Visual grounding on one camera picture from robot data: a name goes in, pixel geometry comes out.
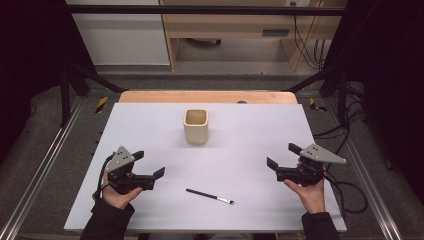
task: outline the black pen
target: black pen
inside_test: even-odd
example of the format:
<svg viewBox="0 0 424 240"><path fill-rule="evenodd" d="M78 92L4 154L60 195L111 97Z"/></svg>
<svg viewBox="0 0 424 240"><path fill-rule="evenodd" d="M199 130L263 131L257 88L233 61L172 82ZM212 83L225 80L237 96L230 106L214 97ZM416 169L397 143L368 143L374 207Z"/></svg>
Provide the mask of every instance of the black pen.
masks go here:
<svg viewBox="0 0 424 240"><path fill-rule="evenodd" d="M191 190L191 189L186 189L186 191L187 192L194 193L194 194L198 194L198 195L201 195L201 196L204 196L204 197L213 198L213 199L216 199L216 200L219 200L219 201L222 201L222 202L231 204L231 205L233 205L235 203L233 200L230 200L230 199L226 199L226 198L222 198L222 197L210 195L210 194L207 194L207 193L202 193L202 192L194 191L194 190Z"/></svg>

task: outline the white table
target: white table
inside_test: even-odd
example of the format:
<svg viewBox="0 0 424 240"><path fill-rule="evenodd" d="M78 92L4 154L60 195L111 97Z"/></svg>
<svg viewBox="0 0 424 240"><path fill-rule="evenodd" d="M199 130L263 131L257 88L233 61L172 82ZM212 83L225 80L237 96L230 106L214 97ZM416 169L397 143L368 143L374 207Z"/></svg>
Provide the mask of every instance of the white table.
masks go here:
<svg viewBox="0 0 424 240"><path fill-rule="evenodd" d="M209 112L209 140L203 146L184 138L187 109ZM82 231L91 216L104 160L125 146L144 150L133 172L152 174L166 167L153 191L143 192L129 230L137 232L288 232L301 231L305 210L298 196L276 181L266 165L295 167L288 143L313 143L303 108L297 104L117 103L65 224ZM186 188L235 201L229 205L188 193ZM325 185L327 211L338 231L346 231L334 194Z"/></svg>

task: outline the black curtain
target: black curtain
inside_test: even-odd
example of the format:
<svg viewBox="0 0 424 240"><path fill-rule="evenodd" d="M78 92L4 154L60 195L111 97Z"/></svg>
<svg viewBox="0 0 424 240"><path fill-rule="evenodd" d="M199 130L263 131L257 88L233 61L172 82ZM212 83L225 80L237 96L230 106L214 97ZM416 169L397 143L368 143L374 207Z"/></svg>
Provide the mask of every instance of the black curtain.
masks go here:
<svg viewBox="0 0 424 240"><path fill-rule="evenodd" d="M348 7L370 9L370 3L350 0ZM342 69L348 80L365 86L365 110L387 159L402 171L424 203L420 152L424 136L423 6L421 0L381 0L355 39L353 51L339 57L346 57ZM326 65L340 59L338 53L365 16L342 18ZM337 79L327 80L328 86L336 86Z"/></svg>
<svg viewBox="0 0 424 240"><path fill-rule="evenodd" d="M0 1L0 164L30 116L31 98L59 85L65 65L96 73L72 15L48 12L46 3L66 4L64 0ZM70 72L74 88L88 88L82 76Z"/></svg>

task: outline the hand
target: hand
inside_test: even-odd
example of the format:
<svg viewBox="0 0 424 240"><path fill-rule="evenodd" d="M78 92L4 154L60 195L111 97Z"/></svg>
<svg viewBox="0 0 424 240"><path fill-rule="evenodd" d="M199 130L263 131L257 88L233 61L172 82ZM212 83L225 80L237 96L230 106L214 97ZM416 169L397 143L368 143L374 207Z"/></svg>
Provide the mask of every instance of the hand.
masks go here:
<svg viewBox="0 0 424 240"><path fill-rule="evenodd" d="M103 179L107 181L107 174L103 175ZM125 195L121 195L117 193L115 189L112 188L112 186L107 186L103 189L102 195L103 200L109 205L116 208L125 209L128 203L135 199L142 191L143 189L138 187Z"/></svg>
<svg viewBox="0 0 424 240"><path fill-rule="evenodd" d="M315 185L302 187L286 179L284 184L297 193L306 211L310 214L325 212L324 179Z"/></svg>

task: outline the gripper mount plate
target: gripper mount plate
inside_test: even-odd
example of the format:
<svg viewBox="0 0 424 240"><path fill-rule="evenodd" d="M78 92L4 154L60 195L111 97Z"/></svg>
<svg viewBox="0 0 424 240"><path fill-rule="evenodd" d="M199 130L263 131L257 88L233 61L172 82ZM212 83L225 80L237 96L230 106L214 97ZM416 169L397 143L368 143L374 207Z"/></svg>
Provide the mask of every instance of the gripper mount plate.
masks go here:
<svg viewBox="0 0 424 240"><path fill-rule="evenodd" d="M120 146L118 150L115 152L115 154L112 157L112 160L110 160L106 171L112 172L115 171L118 168L121 168L129 163L132 163L135 161L134 156L128 152L126 148L123 146Z"/></svg>
<svg viewBox="0 0 424 240"><path fill-rule="evenodd" d="M336 154L316 144L311 144L309 147L303 149L300 152L300 156L309 158L317 162L337 163L337 164L347 163L346 159L343 159L337 156Z"/></svg>

